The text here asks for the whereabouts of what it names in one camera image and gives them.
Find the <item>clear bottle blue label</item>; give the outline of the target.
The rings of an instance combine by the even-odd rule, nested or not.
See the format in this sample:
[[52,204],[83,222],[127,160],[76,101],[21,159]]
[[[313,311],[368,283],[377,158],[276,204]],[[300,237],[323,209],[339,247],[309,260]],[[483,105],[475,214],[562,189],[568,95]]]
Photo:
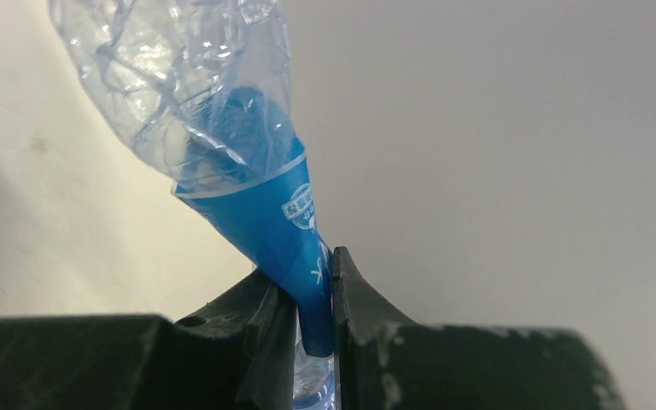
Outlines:
[[338,408],[332,252],[290,118],[282,4],[51,1],[49,12],[115,136],[295,301],[294,408]]

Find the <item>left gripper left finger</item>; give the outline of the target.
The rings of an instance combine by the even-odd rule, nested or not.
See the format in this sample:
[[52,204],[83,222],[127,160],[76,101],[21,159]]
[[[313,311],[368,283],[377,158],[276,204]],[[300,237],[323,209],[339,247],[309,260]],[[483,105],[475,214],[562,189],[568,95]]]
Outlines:
[[295,326],[261,272],[174,322],[0,318],[0,409],[289,409]]

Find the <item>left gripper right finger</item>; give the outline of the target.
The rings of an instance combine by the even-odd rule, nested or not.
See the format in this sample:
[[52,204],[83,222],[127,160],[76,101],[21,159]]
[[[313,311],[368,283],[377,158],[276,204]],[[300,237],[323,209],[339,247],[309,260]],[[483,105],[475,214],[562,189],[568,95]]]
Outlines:
[[332,257],[336,395],[343,409],[624,409],[604,360],[576,331],[426,325]]

